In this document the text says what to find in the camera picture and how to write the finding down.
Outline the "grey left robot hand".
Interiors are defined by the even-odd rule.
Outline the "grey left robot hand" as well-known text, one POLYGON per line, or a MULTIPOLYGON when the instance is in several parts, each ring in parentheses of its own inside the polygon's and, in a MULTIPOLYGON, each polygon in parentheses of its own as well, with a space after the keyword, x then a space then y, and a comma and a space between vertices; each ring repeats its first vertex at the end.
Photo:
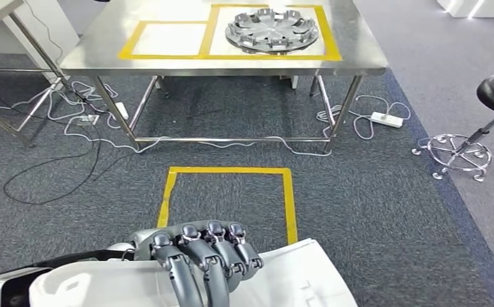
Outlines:
POLYGON ((265 263, 235 221, 202 220, 131 235, 134 261, 156 261, 179 306, 229 306, 230 294, 265 263))

